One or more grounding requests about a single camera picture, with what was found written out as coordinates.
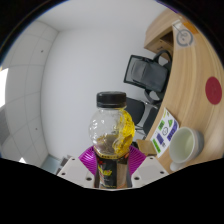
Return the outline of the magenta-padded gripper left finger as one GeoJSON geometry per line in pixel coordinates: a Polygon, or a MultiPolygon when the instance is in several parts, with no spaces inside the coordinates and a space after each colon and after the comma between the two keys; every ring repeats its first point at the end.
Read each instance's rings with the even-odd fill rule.
{"type": "Polygon", "coordinates": [[[94,187],[97,159],[94,148],[89,147],[79,157],[71,157],[58,176],[81,187],[94,187]]]}

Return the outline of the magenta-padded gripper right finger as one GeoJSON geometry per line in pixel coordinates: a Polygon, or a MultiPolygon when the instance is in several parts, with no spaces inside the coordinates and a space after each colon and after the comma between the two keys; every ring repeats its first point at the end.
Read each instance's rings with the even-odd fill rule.
{"type": "Polygon", "coordinates": [[[131,146],[128,160],[127,186],[143,187],[168,175],[154,156],[145,156],[131,146]]]}

